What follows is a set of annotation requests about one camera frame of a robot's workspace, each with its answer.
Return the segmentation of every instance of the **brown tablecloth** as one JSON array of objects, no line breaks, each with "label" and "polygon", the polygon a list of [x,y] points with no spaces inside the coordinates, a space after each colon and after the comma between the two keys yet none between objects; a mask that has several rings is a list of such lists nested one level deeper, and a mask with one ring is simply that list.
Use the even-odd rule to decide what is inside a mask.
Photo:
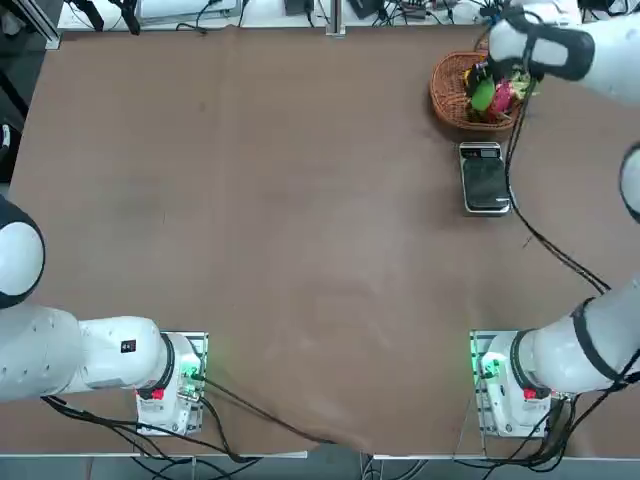
[{"label": "brown tablecloth", "polygon": [[[287,421],[368,452],[451,454],[473,391],[469,330],[542,326],[591,295],[513,215],[462,214],[456,150],[424,98],[435,63],[477,34],[65,36],[11,187],[47,241],[31,300],[208,331],[210,373]],[[514,160],[521,208],[621,286],[640,264],[616,183],[638,113],[553,79],[541,91]],[[135,415],[131,391],[70,398]],[[637,391],[611,398],[570,454],[640,456],[637,404]],[[236,450],[311,446],[219,408]],[[0,419],[4,453],[130,451],[38,401]],[[480,454],[474,412],[464,432],[458,453]],[[491,454],[513,448],[499,443]]]}]

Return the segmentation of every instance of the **floor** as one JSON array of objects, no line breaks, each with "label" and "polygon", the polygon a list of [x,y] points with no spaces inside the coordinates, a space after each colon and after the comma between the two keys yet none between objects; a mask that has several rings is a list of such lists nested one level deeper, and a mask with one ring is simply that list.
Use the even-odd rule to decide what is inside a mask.
[{"label": "floor", "polygon": [[[62,0],[38,0],[45,11],[57,21]],[[21,33],[13,40],[6,40],[0,35],[0,67],[5,69],[15,83],[18,91],[29,101],[35,88],[40,66],[44,58],[44,42],[37,35]],[[22,126],[22,120],[6,100],[0,95],[0,118]],[[0,186],[2,193],[6,186]],[[207,460],[226,469],[233,470],[229,460],[211,457]],[[164,462],[148,460],[145,464],[159,469]],[[382,477],[399,480],[413,464],[412,461],[386,461]],[[128,458],[1,458],[0,478],[3,480],[42,480],[51,477],[66,480],[119,480],[150,479],[151,474],[145,472]],[[175,480],[191,479],[191,466],[181,465],[167,472]],[[454,464],[446,460],[432,460],[417,475],[416,479],[481,479],[483,471]],[[526,480],[535,478],[537,474],[516,467],[505,467],[492,474],[492,480]],[[200,465],[195,478],[212,478],[217,476],[208,467]],[[265,459],[255,467],[234,476],[237,479],[357,479],[360,478],[360,460],[358,454],[341,447],[320,447],[309,454],[306,460],[300,459]],[[636,461],[588,461],[565,460],[557,470],[546,474],[549,480],[580,479],[607,480],[640,478],[640,462]]]}]

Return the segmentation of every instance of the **wicker basket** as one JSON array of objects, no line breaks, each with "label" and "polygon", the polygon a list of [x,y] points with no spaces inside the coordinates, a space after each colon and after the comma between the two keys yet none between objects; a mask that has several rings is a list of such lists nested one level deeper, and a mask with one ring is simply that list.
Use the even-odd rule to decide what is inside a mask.
[{"label": "wicker basket", "polygon": [[513,128],[520,105],[513,108],[510,118],[474,121],[468,109],[462,74],[475,63],[481,62],[486,52],[454,52],[447,55],[433,70],[429,95],[433,110],[443,124],[462,132],[485,133],[502,137]]}]

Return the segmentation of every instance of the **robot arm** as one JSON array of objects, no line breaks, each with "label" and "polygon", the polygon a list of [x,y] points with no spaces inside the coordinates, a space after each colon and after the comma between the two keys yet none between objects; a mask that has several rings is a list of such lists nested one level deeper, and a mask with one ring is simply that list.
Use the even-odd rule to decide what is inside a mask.
[{"label": "robot arm", "polygon": [[640,14],[580,24],[575,8],[519,5],[491,30],[489,58],[499,69],[523,65],[580,83],[628,104],[640,104]]},{"label": "robot arm", "polygon": [[[640,14],[582,25],[575,7],[552,2],[507,10],[489,37],[494,71],[520,65],[534,76],[552,75],[640,104]],[[619,190],[640,223],[640,144],[622,162]],[[586,300],[547,327],[498,334],[478,365],[497,433],[528,435],[549,411],[553,393],[610,387],[640,349],[638,312],[640,277]],[[638,371],[640,360],[628,374]]]},{"label": "robot arm", "polygon": [[0,403],[130,388],[141,423],[186,434],[199,399],[195,381],[184,373],[200,372],[202,364],[190,341],[161,333],[147,318],[78,321],[62,310],[22,303],[44,262],[37,225],[0,196]]}]

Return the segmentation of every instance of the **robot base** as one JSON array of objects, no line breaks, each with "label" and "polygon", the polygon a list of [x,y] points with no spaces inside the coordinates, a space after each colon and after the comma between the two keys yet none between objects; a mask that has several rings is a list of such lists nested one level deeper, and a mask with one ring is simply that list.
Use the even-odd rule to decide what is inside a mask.
[{"label": "robot base", "polygon": [[[547,414],[551,397],[527,398],[516,382],[509,360],[516,331],[471,332],[471,361],[480,429],[483,435],[527,437]],[[543,437],[540,426],[531,435]]]},{"label": "robot base", "polygon": [[[152,398],[144,399],[136,391],[138,421],[190,435],[202,430],[204,384],[190,378],[191,373],[206,374],[208,334],[204,332],[166,333],[175,351],[173,374],[162,391],[154,391]],[[163,432],[138,428],[143,435],[165,436]]]}]

